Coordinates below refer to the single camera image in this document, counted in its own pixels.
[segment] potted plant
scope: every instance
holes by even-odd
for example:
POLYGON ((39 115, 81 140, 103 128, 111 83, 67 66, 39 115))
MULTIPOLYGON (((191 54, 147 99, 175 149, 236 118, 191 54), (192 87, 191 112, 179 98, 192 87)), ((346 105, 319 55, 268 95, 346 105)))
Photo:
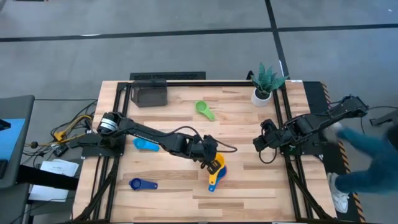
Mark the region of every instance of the potted plant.
POLYGON ((272 72, 272 67, 269 67, 266 71, 261 62, 259 66, 259 78, 257 79, 252 71, 249 72, 249 76, 256 87, 251 96, 251 101, 256 106, 265 106, 271 99, 272 91, 283 85, 289 77, 276 77, 276 73, 272 72))

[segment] white paper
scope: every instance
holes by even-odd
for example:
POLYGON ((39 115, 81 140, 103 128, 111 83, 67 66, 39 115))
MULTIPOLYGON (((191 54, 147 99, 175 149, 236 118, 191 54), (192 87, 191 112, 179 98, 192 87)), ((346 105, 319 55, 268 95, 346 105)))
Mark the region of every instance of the white paper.
MULTIPOLYGON (((43 161, 40 170, 52 172, 54 174, 67 175, 73 177, 78 168, 78 164, 74 162, 54 159, 54 161, 43 161)), ((56 189, 53 187, 44 187, 34 185, 30 191, 29 200, 43 200, 52 202, 65 202, 68 197, 68 190, 56 189)))

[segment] black container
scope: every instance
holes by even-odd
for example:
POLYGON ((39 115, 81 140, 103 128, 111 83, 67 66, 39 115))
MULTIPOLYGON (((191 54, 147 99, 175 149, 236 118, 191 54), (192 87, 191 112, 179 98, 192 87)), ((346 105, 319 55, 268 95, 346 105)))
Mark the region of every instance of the black container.
POLYGON ((131 101, 138 107, 167 105, 167 82, 165 79, 137 80, 132 83, 131 101))

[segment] yellow cable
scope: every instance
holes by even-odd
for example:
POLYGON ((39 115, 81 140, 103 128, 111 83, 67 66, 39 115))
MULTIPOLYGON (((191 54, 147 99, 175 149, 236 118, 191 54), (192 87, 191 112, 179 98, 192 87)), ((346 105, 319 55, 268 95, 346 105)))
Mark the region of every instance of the yellow cable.
POLYGON ((83 118, 88 118, 90 121, 92 121, 93 119, 91 118, 91 116, 88 115, 81 115, 79 117, 77 117, 76 119, 74 119, 68 126, 67 128, 65 128, 63 131, 59 131, 57 133, 54 133, 54 137, 55 139, 60 142, 63 141, 63 138, 67 135, 67 132, 69 129, 71 129, 72 127, 74 127, 77 122, 79 122, 81 119, 83 118))
MULTIPOLYGON (((93 120, 93 118, 91 118, 91 116, 88 116, 88 115, 85 115, 85 114, 84 114, 84 115, 81 115, 81 116, 77 117, 76 119, 74 119, 74 120, 72 121, 72 123, 69 124, 67 128, 65 128, 65 130, 59 131, 59 132, 57 132, 57 133, 54 133, 54 136, 57 136, 57 137, 56 137, 57 139, 58 139, 58 138, 61 139, 62 136, 65 135, 66 131, 68 131, 69 129, 71 129, 72 127, 74 127, 74 125, 76 125, 77 122, 79 122, 79 121, 80 121, 81 119, 83 119, 83 118, 88 118, 90 121, 93 120)), ((70 141, 70 140, 72 140, 72 139, 82 137, 82 136, 84 136, 84 135, 85 135, 85 134, 80 134, 80 135, 77 135, 77 136, 72 137, 72 138, 64 139, 64 140, 61 140, 61 141, 54 141, 54 142, 50 142, 50 143, 47 143, 47 144, 38 144, 37 146, 38 146, 38 147, 43 147, 43 146, 51 146, 51 145, 53 145, 53 144, 65 143, 65 142, 68 142, 68 141, 70 141)))

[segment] person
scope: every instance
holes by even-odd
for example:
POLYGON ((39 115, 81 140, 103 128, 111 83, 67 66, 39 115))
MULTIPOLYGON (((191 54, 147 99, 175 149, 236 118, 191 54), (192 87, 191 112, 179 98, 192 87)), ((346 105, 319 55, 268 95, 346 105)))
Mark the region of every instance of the person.
POLYGON ((327 174, 338 212, 348 211, 348 195, 352 192, 386 194, 398 190, 398 149, 393 146, 398 144, 398 126, 389 129, 383 138, 360 134, 340 123, 324 129, 323 133, 330 142, 338 143, 338 139, 347 141, 372 159, 368 170, 345 175, 327 174))

